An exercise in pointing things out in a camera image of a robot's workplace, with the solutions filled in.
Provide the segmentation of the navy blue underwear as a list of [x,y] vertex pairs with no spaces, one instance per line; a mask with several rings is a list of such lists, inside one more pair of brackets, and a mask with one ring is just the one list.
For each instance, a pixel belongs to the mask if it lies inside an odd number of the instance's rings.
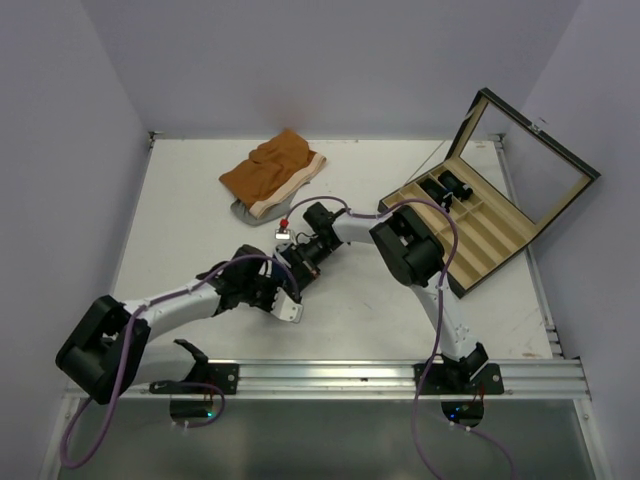
[[286,271],[279,266],[270,267],[270,276],[277,285],[284,286],[289,290],[301,290],[300,282],[295,275],[293,268],[292,252],[294,250],[293,242],[285,242],[275,246],[272,252],[272,258],[282,264]]

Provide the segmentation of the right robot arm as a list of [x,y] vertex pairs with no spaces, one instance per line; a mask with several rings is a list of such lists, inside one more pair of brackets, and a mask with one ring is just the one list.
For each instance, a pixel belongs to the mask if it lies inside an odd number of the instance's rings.
[[436,331],[436,352],[442,362],[422,371],[429,388],[461,394],[480,382],[488,355],[464,321],[449,286],[447,266],[452,256],[411,207],[366,218],[345,209],[331,212],[316,202],[303,218],[313,234],[279,247],[301,289],[320,275],[320,264],[340,246],[375,246],[392,277],[416,295]]

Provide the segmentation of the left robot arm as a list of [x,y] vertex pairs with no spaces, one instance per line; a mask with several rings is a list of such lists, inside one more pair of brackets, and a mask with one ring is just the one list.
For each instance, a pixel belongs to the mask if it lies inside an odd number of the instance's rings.
[[146,347],[155,338],[240,303],[271,313],[282,297],[301,299],[290,268],[245,245],[232,259],[156,297],[97,298],[59,349],[55,365],[92,400],[106,405],[134,383]]

